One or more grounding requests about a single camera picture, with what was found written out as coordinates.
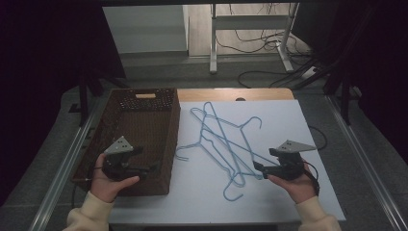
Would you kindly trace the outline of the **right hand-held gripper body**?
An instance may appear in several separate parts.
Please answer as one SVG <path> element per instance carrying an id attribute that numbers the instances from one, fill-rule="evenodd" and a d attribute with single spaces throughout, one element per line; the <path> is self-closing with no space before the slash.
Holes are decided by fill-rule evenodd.
<path id="1" fill-rule="evenodd" d="M 281 178 L 294 180 L 303 174 L 304 163 L 300 156 L 301 152 L 315 150 L 313 145 L 286 140 L 275 149 L 275 156 L 278 158 L 282 168 Z"/>

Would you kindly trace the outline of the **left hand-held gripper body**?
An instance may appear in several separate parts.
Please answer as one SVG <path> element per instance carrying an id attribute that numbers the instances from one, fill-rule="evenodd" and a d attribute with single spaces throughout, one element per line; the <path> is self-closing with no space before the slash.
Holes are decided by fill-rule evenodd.
<path id="1" fill-rule="evenodd" d="M 147 177 L 139 174 L 140 167 L 130 164 L 130 159 L 134 157 L 131 152 L 135 147 L 121 136 L 104 151 L 106 158 L 102 170 L 108 178 L 121 181 L 134 176 L 141 180 Z"/>

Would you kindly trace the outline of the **brown wicker basket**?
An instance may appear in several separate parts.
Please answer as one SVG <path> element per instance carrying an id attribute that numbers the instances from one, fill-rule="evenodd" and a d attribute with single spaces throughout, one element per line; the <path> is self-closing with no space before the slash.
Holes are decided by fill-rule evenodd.
<path id="1" fill-rule="evenodd" d="M 169 193 L 173 158 L 178 139 L 180 103 L 175 89 L 112 90 L 88 148 L 81 156 L 71 181 L 83 190 L 90 187 L 93 166 L 118 138 L 123 136 L 143 152 L 130 164 L 158 169 L 137 184 L 122 190 L 121 196 L 166 195 Z"/>

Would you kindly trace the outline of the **blue wire clothes hanger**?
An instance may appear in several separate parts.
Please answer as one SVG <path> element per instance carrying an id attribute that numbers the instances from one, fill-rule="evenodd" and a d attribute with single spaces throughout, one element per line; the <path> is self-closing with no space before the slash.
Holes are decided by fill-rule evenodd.
<path id="1" fill-rule="evenodd" d="M 234 103 L 188 103 L 184 106 L 180 126 L 181 143 L 175 158 L 183 162 L 203 160 L 211 177 L 221 181 L 225 190 L 243 188 L 248 179 L 262 180 L 263 173 L 253 163 L 276 167 L 278 161 L 257 149 L 263 120 L 246 113 Z"/>
<path id="2" fill-rule="evenodd" d="M 203 146 L 202 149 L 226 172 L 229 178 L 229 182 L 223 190 L 223 197 L 227 201 L 236 201 L 243 197 L 243 194 L 231 197 L 228 194 L 228 190 L 232 185 L 243 188 L 245 186 L 245 178 L 239 164 L 241 158 L 233 151 L 231 141 L 227 138 L 223 129 L 224 124 L 233 127 L 235 127 L 235 124 L 218 117 L 211 102 L 206 102 L 203 105 L 202 114 L 199 141 L 205 140 L 208 142 L 212 146 L 213 151 L 206 146 Z"/>
<path id="3" fill-rule="evenodd" d="M 263 179 L 263 174 L 252 164 L 260 155 L 252 150 L 244 132 L 245 126 L 252 120 L 257 120 L 259 128 L 262 128 L 259 117 L 252 116 L 246 122 L 236 124 L 219 117 L 211 104 L 205 104 L 202 109 L 192 108 L 190 113 L 200 123 L 198 140 L 180 146 L 178 150 L 199 147 L 226 172 L 229 183 L 238 187 L 245 185 L 246 176 Z"/>

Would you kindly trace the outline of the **person's right hand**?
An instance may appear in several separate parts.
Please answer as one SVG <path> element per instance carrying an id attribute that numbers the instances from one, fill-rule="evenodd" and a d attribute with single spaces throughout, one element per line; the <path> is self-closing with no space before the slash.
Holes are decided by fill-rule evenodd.
<path id="1" fill-rule="evenodd" d="M 274 175 L 269 175 L 268 180 L 283 188 L 295 204 L 305 202 L 317 195 L 312 180 L 305 174 L 292 181 L 287 181 Z"/>

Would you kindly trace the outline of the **person's left hand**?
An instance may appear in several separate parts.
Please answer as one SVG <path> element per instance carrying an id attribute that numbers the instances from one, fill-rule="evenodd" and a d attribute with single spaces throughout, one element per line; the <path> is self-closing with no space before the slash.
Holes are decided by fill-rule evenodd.
<path id="1" fill-rule="evenodd" d="M 140 181 L 140 178 L 134 176 L 121 181 L 111 180 L 102 170 L 105 158 L 106 155 L 102 153 L 98 156 L 95 162 L 90 192 L 98 199 L 106 203 L 112 203 L 121 190 L 137 184 Z"/>

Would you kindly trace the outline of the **white table cover sheet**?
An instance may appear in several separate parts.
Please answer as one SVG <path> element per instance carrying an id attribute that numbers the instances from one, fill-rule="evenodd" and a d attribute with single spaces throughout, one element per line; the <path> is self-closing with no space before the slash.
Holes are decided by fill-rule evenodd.
<path id="1" fill-rule="evenodd" d="M 313 145 L 299 103 L 295 100 L 267 100 L 234 103 L 264 122 L 257 149 L 269 154 L 286 140 Z M 175 158 L 167 195 L 120 197 L 110 216 L 113 224 L 159 225 L 248 225 L 295 222 L 299 219 L 293 201 L 267 179 L 248 179 L 243 188 L 230 188 L 236 201 L 223 197 L 221 181 L 211 177 L 203 160 L 183 162 Z"/>

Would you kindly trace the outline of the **black metal stand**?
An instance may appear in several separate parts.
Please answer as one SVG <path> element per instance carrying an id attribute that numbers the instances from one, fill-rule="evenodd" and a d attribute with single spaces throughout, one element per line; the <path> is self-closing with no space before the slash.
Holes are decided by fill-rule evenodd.
<path id="1" fill-rule="evenodd" d="M 101 79 L 110 82 L 120 89 L 129 89 L 128 85 L 100 69 L 92 68 L 91 70 L 81 70 L 78 77 L 79 104 L 72 104 L 69 110 L 71 113 L 79 113 L 81 115 L 80 127 L 85 124 L 89 117 L 88 90 L 96 97 L 101 96 L 104 92 L 104 88 L 100 82 Z"/>
<path id="2" fill-rule="evenodd" d="M 351 81 L 351 74 L 347 70 L 335 70 L 330 74 L 323 86 L 326 95 L 335 95 L 340 92 L 340 115 L 346 125 L 350 124 L 349 102 L 352 99 L 359 99 L 360 95 L 355 90 Z"/>

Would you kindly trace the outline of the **white power strip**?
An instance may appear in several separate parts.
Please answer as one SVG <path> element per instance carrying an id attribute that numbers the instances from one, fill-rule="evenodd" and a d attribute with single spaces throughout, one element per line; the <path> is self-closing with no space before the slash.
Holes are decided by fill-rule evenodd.
<path id="1" fill-rule="evenodd" d="M 311 76 L 313 76 L 314 74 L 316 74 L 319 71 L 319 69 L 315 66 L 311 66 L 308 70 L 306 70 L 302 75 L 301 78 L 302 79 L 308 79 Z"/>

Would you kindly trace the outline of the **white cabinet panel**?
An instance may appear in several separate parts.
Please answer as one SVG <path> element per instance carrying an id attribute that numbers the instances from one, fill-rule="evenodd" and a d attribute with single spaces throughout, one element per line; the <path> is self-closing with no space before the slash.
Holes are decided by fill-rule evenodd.
<path id="1" fill-rule="evenodd" d="M 120 54 L 188 50 L 182 5 L 104 7 L 103 12 Z"/>

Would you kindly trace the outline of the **metal floor rail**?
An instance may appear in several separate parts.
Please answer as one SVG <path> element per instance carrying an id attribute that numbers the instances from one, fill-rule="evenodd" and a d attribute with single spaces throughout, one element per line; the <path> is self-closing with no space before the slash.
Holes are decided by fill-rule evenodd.
<path id="1" fill-rule="evenodd" d="M 336 97 L 333 95 L 327 95 L 325 96 L 325 100 L 327 101 L 334 118 L 339 124 L 344 137 L 352 150 L 352 153 L 356 157 L 360 168 L 368 179 L 370 187 L 372 188 L 373 193 L 379 201 L 379 204 L 394 231 L 408 231 L 408 222 L 402 217 L 402 213 L 397 207 L 391 193 L 388 191 L 378 173 L 375 171 L 366 150 L 356 137 L 352 127 L 343 119 L 340 112 L 340 106 L 336 102 Z"/>
<path id="2" fill-rule="evenodd" d="M 70 172 L 81 154 L 81 148 L 84 144 L 87 133 L 89 132 L 91 125 L 94 124 L 97 113 L 102 105 L 102 99 L 96 98 L 91 100 L 89 117 L 85 120 L 84 124 L 78 128 L 73 141 L 64 154 L 64 158 L 58 167 L 45 197 L 39 205 L 38 211 L 34 216 L 28 231 L 45 231 L 64 190 L 64 186 L 70 177 Z"/>

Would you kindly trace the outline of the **white metal desk frame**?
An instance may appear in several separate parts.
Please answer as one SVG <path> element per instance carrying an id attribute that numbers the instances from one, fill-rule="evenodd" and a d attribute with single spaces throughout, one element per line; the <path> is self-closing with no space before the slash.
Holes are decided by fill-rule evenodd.
<path id="1" fill-rule="evenodd" d="M 287 15 L 217 15 L 217 5 L 211 5 L 210 73 L 217 72 L 217 31 L 225 30 L 282 30 L 283 37 L 276 41 L 276 49 L 287 72 L 294 72 L 287 51 L 287 42 L 293 27 L 298 4 L 289 7 Z"/>

